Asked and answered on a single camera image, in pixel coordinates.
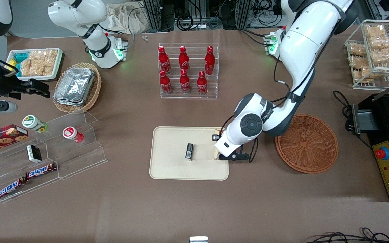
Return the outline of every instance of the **coca-cola bottle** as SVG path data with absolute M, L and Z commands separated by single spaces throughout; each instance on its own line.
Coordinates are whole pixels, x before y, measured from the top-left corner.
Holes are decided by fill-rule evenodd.
M 216 58 L 214 57 L 214 48 L 213 46 L 208 46 L 207 55 L 205 56 L 205 72 L 208 75 L 213 74 L 215 63 L 216 63 Z
M 170 73 L 170 60 L 163 46 L 159 46 L 159 62 L 162 69 L 168 74 Z
M 190 59 L 188 58 L 187 53 L 185 52 L 185 46 L 179 47 L 179 67 L 181 69 L 186 69 L 187 73 L 190 72 Z
M 162 87 L 163 94 L 170 95 L 172 93 L 169 77 L 167 77 L 163 69 L 160 70 L 160 86 Z
M 190 78 L 187 76 L 187 70 L 181 69 L 181 77 L 179 77 L 179 82 L 181 83 L 182 93 L 185 95 L 190 94 Z
M 207 94 L 207 78 L 205 78 L 205 72 L 204 71 L 200 71 L 199 72 L 198 93 L 200 95 Z

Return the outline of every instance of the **wicker basket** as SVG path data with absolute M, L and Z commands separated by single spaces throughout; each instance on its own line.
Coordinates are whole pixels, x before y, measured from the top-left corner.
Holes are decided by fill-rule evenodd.
M 280 157 L 293 169 L 318 174 L 331 168 L 338 156 L 334 132 L 321 119 L 297 114 L 282 136 L 275 138 Z
M 93 84 L 91 85 L 91 89 L 89 90 L 89 94 L 88 94 L 88 97 L 86 99 L 86 103 L 84 106 L 63 105 L 63 104 L 57 103 L 54 99 L 55 106 L 58 108 L 58 110 L 60 110 L 62 112 L 71 113 L 71 112 L 75 112 L 75 111 L 80 110 L 80 109 L 84 109 L 84 111 L 88 111 L 89 109 L 91 109 L 91 107 L 97 101 L 97 98 L 99 98 L 100 89 L 102 87 L 102 77 L 100 77 L 100 74 L 99 74 L 99 71 L 97 70 L 97 68 L 89 63 L 78 63 L 78 64 L 71 66 L 70 68 L 78 68 L 78 67 L 79 68 L 89 68 L 89 69 L 94 71 L 95 76 L 94 76 Z M 68 69 L 66 69 L 63 72 L 63 74 L 60 76 L 60 78 L 58 79 L 58 83 L 55 87 L 55 90 L 58 88 L 59 84 L 61 83 L 62 77 L 64 76 L 64 74 L 67 72 Z

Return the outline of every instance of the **cloth bag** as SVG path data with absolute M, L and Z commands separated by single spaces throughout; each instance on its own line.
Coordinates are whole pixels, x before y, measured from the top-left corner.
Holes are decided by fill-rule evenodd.
M 139 34 L 150 30 L 151 26 L 147 20 L 145 8 L 136 9 L 140 7 L 138 2 L 108 3 L 106 5 L 109 20 L 108 29 L 127 34 Z

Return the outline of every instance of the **table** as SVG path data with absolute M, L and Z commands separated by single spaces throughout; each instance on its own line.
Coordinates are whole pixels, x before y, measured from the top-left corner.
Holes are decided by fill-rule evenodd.
M 271 29 L 260 30 L 269 33 Z M 360 227 L 389 235 L 389 202 L 373 152 L 345 131 L 339 90 L 351 103 L 372 92 L 352 90 L 344 41 L 334 36 L 316 65 L 316 76 L 298 113 L 324 120 L 335 132 L 339 156 L 318 175 L 286 165 L 274 139 L 259 136 L 253 163 L 231 162 L 225 181 L 153 180 L 148 175 L 157 126 L 221 126 L 239 100 L 257 92 L 273 100 L 286 87 L 272 79 L 275 60 L 238 31 L 147 34 L 136 37 L 127 61 L 99 69 L 103 86 L 90 112 L 109 162 L 0 204 L 0 242 L 304 242 L 327 231 L 358 234 Z M 163 100 L 159 95 L 157 46 L 220 42 L 217 100 Z M 61 48 L 63 70 L 91 62 L 82 39 L 8 37 L 9 50 Z M 290 80 L 280 63 L 277 78 Z M 0 127 L 28 114 L 40 120 L 61 115 L 52 100 L 23 95 L 15 113 L 0 115 Z

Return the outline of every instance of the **aluminum foil container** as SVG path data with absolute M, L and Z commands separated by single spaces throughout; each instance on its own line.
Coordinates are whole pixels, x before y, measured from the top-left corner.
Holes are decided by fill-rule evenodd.
M 94 71 L 89 68 L 72 67 L 64 74 L 53 98 L 70 106 L 83 106 L 93 84 Z

